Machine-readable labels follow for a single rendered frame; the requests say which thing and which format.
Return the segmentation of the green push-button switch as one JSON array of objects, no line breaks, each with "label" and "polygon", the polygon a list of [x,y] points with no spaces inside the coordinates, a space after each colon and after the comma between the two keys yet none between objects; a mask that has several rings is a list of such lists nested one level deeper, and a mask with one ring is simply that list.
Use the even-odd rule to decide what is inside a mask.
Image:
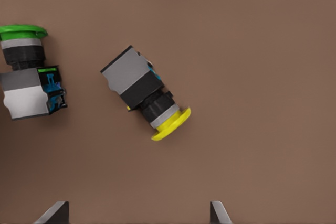
[{"label": "green push-button switch", "polygon": [[41,40],[47,35],[36,25],[0,26],[0,47],[12,68],[0,73],[0,86],[12,120],[51,115],[67,107],[58,66],[45,65]]}]

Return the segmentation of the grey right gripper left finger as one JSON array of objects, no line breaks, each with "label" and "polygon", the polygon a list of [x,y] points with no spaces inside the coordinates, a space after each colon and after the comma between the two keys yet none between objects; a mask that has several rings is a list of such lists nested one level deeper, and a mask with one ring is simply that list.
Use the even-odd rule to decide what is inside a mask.
[{"label": "grey right gripper left finger", "polygon": [[33,224],[69,224],[69,202],[57,201]]}]

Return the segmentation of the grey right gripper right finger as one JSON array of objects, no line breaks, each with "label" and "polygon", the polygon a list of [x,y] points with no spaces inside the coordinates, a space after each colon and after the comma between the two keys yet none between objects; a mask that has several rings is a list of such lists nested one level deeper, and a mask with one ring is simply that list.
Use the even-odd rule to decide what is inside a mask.
[{"label": "grey right gripper right finger", "polygon": [[221,201],[210,202],[210,224],[233,224]]}]

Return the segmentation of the yellow push-button switch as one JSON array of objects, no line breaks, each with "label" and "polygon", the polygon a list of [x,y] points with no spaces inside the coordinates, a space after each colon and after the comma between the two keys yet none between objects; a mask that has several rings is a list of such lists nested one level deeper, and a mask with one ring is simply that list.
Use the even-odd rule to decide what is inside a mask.
[{"label": "yellow push-button switch", "polygon": [[100,70],[108,87],[126,104],[128,111],[139,110],[156,130],[151,137],[160,141],[177,130],[190,116],[191,109],[181,110],[170,91],[154,71],[153,65],[129,45]]}]

